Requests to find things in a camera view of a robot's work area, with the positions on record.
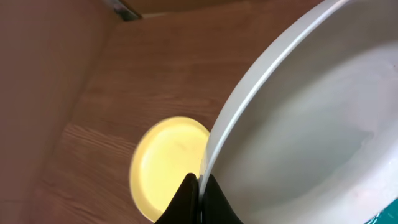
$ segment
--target wooden table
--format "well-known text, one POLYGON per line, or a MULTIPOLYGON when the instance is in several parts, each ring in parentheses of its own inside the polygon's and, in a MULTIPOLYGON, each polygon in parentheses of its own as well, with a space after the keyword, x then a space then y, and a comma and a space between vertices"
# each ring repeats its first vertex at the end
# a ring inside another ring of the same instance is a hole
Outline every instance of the wooden table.
POLYGON ((255 59, 320 1, 243 1, 119 25, 35 188, 29 223, 150 223, 128 185, 142 135, 171 116, 211 129, 255 59))

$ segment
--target teal object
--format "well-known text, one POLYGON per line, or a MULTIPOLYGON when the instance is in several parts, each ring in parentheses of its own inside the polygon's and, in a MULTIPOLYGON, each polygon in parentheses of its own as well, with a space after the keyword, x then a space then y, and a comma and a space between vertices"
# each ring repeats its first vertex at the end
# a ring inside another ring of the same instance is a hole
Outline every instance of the teal object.
POLYGON ((386 209, 378 213, 365 224, 393 224, 398 223, 398 200, 393 201, 386 209))

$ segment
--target round yellow dish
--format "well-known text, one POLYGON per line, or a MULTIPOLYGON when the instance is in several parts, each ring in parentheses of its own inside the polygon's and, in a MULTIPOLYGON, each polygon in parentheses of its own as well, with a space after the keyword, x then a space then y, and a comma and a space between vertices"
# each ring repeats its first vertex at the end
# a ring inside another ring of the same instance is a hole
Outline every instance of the round yellow dish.
POLYGON ((187 173, 197 177, 209 131, 197 121, 174 117, 153 126, 138 144, 130 167, 130 191, 140 212, 155 222, 187 173))

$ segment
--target yellow plate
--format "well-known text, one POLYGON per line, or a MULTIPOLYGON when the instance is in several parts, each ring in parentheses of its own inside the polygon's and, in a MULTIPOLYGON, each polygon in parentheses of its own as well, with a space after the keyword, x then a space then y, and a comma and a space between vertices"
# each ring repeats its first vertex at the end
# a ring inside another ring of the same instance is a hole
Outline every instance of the yellow plate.
POLYGON ((209 131, 197 121, 174 117, 141 139, 130 167, 130 191, 140 212, 155 222, 187 173, 199 175, 209 131))

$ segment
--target wood grain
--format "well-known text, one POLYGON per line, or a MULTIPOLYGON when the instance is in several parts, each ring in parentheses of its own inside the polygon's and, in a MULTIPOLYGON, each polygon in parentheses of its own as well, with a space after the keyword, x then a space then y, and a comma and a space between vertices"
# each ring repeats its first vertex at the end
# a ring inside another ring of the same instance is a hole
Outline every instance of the wood grain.
POLYGON ((120 24, 32 199, 31 223, 149 223, 128 170, 156 122, 188 116, 211 129, 265 48, 320 0, 239 2, 120 24))

